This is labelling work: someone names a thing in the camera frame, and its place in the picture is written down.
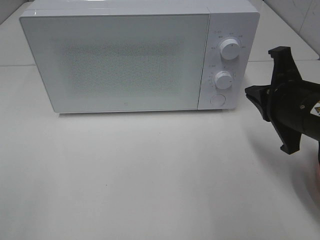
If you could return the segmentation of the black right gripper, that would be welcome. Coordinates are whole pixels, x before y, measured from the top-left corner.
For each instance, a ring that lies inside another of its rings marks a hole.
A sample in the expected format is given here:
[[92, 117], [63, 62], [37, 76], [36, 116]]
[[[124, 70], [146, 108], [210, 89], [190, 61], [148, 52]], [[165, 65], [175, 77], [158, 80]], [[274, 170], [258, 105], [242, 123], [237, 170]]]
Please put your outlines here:
[[320, 85], [302, 79], [291, 47], [278, 46], [268, 54], [273, 59], [271, 86], [283, 85], [253, 85], [245, 94], [273, 125], [282, 141], [280, 149], [290, 155], [300, 150], [302, 134], [320, 139]]

